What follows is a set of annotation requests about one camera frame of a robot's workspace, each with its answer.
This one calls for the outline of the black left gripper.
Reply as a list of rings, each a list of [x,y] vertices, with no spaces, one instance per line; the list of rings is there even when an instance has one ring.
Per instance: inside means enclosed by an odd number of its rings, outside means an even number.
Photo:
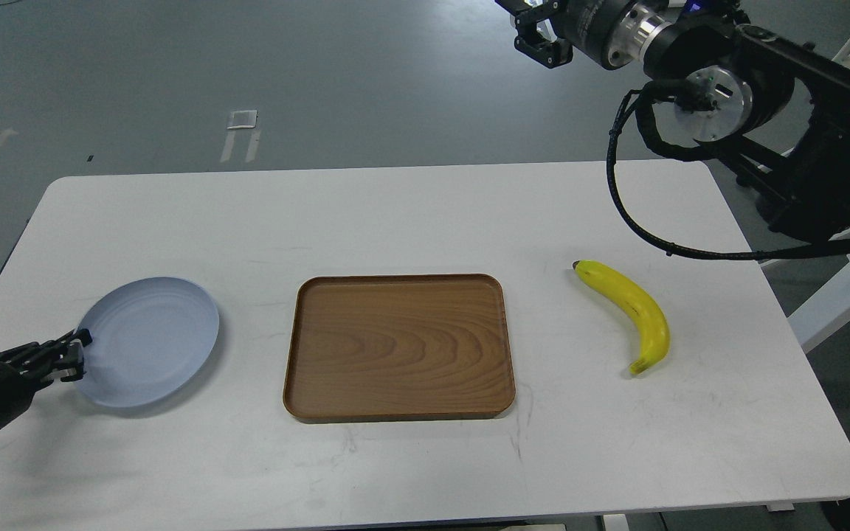
[[[34,347],[0,353],[0,421],[27,412],[36,392],[50,382],[77,382],[86,374],[80,351],[92,343],[89,329],[71,330]]]

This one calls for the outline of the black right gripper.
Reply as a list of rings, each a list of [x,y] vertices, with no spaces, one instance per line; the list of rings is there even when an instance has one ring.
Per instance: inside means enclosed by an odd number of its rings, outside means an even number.
[[[580,51],[606,70],[642,63],[647,72],[674,70],[674,24],[663,14],[668,1],[524,1],[496,0],[509,14],[527,10],[554,13],[554,35],[541,32],[541,21],[515,16],[514,48],[547,69],[573,60]]]

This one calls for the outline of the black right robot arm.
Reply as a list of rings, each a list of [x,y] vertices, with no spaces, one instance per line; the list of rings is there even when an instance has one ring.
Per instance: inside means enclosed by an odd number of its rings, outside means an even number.
[[[850,254],[850,69],[755,26],[739,1],[502,1],[517,51],[553,69],[574,52],[608,71],[640,63],[649,78],[623,99],[609,132],[607,182],[623,221],[667,254],[702,261]],[[638,225],[624,208],[618,138],[635,119],[664,159],[716,160],[756,192],[778,251],[702,251]]]

